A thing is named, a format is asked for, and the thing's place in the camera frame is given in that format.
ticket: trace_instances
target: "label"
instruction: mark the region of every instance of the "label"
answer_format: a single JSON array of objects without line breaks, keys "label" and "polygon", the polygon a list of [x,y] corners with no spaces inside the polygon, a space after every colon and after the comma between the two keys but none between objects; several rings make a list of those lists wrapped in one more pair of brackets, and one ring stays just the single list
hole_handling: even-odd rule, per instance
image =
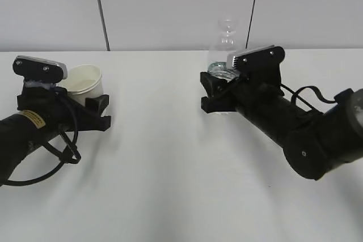
[{"label": "label", "polygon": [[45,126],[45,121],[36,112],[33,112],[31,110],[23,110],[23,111],[19,112],[18,114],[25,116],[30,121],[32,121],[37,129],[40,129]]}]

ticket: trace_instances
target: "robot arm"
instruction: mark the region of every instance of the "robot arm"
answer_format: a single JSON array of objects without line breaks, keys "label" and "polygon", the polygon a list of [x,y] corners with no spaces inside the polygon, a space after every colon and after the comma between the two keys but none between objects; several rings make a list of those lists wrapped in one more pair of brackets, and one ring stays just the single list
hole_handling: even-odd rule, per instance
[{"label": "robot arm", "polygon": [[[319,180],[338,166],[363,156],[363,90],[345,90],[334,101],[323,98],[314,86],[300,88],[291,101],[284,98],[279,65],[282,47],[270,46],[228,56],[227,66],[240,76],[227,82],[206,72],[201,83],[207,97],[201,101],[206,113],[237,111],[282,147],[291,167],[307,179]],[[336,105],[322,113],[300,98],[312,89],[323,102]],[[296,106],[303,100],[310,108]]]},{"label": "robot arm", "polygon": [[[67,77],[63,63],[18,56],[13,70],[24,77],[24,86],[18,96],[19,112],[0,121],[0,185],[24,186],[49,178],[65,163],[77,164],[81,159],[76,146],[78,132],[106,131],[111,117],[101,117],[108,95],[86,99],[83,106],[69,98],[66,89],[56,86]],[[66,131],[74,132],[72,141]],[[63,152],[48,143],[58,135],[66,143]],[[59,158],[58,166],[37,179],[9,181],[16,166],[41,146]]]}]

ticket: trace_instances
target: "wall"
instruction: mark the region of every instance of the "wall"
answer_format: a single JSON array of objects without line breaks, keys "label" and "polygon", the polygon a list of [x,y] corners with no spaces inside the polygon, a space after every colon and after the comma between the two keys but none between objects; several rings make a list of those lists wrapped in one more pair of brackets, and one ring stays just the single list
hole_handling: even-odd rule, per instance
[{"label": "wall", "polygon": [[[0,0],[0,51],[207,49],[226,15],[243,47],[253,2]],[[360,48],[362,13],[360,0],[256,0],[249,46]]]}]

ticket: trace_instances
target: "white paper cup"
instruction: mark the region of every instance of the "white paper cup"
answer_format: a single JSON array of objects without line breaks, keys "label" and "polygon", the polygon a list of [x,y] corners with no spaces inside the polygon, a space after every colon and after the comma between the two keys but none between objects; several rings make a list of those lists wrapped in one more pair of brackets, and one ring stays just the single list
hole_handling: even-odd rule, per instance
[{"label": "white paper cup", "polygon": [[70,98],[85,106],[87,97],[103,95],[102,72],[94,65],[80,65],[68,70],[68,77],[59,86],[68,90]]}]

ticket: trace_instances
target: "clear glass bottle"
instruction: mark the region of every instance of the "clear glass bottle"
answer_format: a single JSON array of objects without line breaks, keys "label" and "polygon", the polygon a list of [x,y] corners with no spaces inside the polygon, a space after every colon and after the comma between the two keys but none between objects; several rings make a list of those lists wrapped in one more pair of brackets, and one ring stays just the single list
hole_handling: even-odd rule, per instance
[{"label": "clear glass bottle", "polygon": [[208,73],[220,79],[230,81],[238,74],[226,68],[227,55],[237,51],[235,34],[238,21],[233,18],[218,20],[218,36],[213,40],[208,52]]}]

